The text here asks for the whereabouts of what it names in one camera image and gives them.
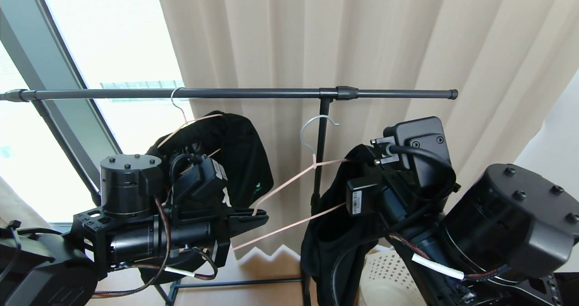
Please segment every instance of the laundry basket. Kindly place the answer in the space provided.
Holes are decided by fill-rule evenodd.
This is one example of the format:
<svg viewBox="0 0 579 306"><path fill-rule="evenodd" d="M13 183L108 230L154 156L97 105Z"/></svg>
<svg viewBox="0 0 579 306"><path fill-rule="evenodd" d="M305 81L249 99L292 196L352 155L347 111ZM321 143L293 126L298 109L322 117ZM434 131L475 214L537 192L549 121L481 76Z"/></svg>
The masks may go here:
<svg viewBox="0 0 579 306"><path fill-rule="evenodd" d="M358 306L426 306L406 265L394 249L366 256Z"/></svg>

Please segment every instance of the wooden floor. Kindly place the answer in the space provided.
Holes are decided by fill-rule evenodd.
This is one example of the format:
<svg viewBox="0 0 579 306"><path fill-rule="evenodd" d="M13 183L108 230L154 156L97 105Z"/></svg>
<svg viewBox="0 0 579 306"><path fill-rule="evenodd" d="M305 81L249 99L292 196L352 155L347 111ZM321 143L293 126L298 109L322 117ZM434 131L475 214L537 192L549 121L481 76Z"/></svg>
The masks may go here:
<svg viewBox="0 0 579 306"><path fill-rule="evenodd" d="M206 264L197 272L211 273ZM219 269L215 282L278 279L287 277L299 277L299 256L282 246L272 256L267 256L261 250L254 249L240 260L236 260L230 252L225 267ZM187 277L182 283L204 283L204 281ZM110 276L99 282L99 290L123 290L132 289L142 285L142 281L136 269L127 269ZM168 284L163 285L168 291ZM316 288L312 285L312 306L316 303ZM91 300L89 306L124 306L136 304L137 306L162 306L163 300L153 287L127 297L110 298L105 300ZM176 306L211 305L211 306L301 306L301 284L275 283L268 285L252 285L237 287L215 288L192 288L180 289Z"/></svg>

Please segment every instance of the clothing rack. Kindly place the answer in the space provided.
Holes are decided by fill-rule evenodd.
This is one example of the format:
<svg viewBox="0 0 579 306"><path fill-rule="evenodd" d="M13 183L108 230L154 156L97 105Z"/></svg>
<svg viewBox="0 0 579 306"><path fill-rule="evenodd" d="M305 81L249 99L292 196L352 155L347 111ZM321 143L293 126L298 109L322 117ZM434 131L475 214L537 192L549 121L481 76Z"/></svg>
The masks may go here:
<svg viewBox="0 0 579 306"><path fill-rule="evenodd" d="M81 90L12 90L0 94L0 100L9 100L12 102L31 101L35 106L38 114L42 116L54 138L66 154L66 157L73 165L80 178L91 192L92 196L99 196L97 189L91 184L91 180L75 158L64 137L58 130L54 120L50 116L43 100L58 99L102 99L102 98L316 98L320 99L320 115L329 115L329 106L334 100L354 100L357 98L442 98L456 99L457 90L358 90L350 86L337 86L334 88L319 89L186 89L182 88L173 92L168 89L81 89ZM326 138L327 118L320 118L318 128L318 141L316 161L324 160L324 148ZM314 189L310 200L312 213L317 208L317 201L320 199L322 167L317 167L314 177ZM270 279L254 281L236 281L236 282L214 282L214 283L195 283L181 284L180 280L171 284L169 293L159 285L155 288L165 300L166 306L173 306L176 300L176 294L182 288L195 287L222 287L222 286L240 286L240 285L264 285L271 283L302 283L302 298L304 306L311 306L310 301L310 276L303 271L299 278L287 279Z"/></svg>

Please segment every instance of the black garment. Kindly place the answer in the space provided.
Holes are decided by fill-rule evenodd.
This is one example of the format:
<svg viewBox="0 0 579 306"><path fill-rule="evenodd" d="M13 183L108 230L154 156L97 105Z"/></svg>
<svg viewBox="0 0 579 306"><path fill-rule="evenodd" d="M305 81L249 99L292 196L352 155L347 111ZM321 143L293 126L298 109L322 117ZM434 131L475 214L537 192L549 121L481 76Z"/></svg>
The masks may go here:
<svg viewBox="0 0 579 306"><path fill-rule="evenodd" d="M321 197L315 214L346 201L346 182L364 176L363 163L372 162L374 157L365 145L352 149L340 165L330 188ZM313 219L306 229L302 242L300 266L316 282L318 304L331 306L331 273L338 256L363 238L378 237L378 216L360 215L351 217L345 206ZM374 240L353 249L342 260L337 271L336 290L340 306L351 306L356 299L360 284L364 257L376 244Z"/></svg>
<svg viewBox="0 0 579 306"><path fill-rule="evenodd" d="M243 116L213 111L207 115L222 114L223 117L203 119L194 122L165 142L157 145L168 135L158 139L147 151L148 155L161 158L161 169L165 175L165 186L171 187L169 167L172 160L183 153L209 155L220 149L211 158L219 162L228 178L227 191L232 206L249 207L259 197L273 187L273 177L267 154L252 122ZM184 208L191 207L190 201L182 201ZM193 272L205 261L199 255L184 255L167 260L167 266ZM161 265L162 258L147 263ZM143 282L148 282L157 274L155 269L139 269ZM184 275L163 272L155 284L181 279Z"/></svg>

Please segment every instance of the curtain fold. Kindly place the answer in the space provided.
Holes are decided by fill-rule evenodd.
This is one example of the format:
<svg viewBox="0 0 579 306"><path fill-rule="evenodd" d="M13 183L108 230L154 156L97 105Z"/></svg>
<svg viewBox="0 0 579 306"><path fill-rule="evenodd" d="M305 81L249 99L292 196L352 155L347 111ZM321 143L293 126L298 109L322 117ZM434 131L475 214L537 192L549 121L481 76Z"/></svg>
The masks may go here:
<svg viewBox="0 0 579 306"><path fill-rule="evenodd" d="M160 1L187 87L458 89L457 100L333 102L330 116L340 125L328 125L325 160L384 127L435 115L465 189L489 164L517 158L579 67L579 0ZM276 186L311 164L299 129L318 114L318 100L191 105L195 115L223 110L251 119ZM315 127L304 135L313 146ZM324 167L322 191L335 170ZM313 172L264 203L269 223L233 244L307 217L312 188ZM256 246L299 251L304 230Z"/></svg>
<svg viewBox="0 0 579 306"><path fill-rule="evenodd" d="M0 226L6 226L12 220L19 220L21 228L51 228L34 209L28 205L8 183L0 177Z"/></svg>

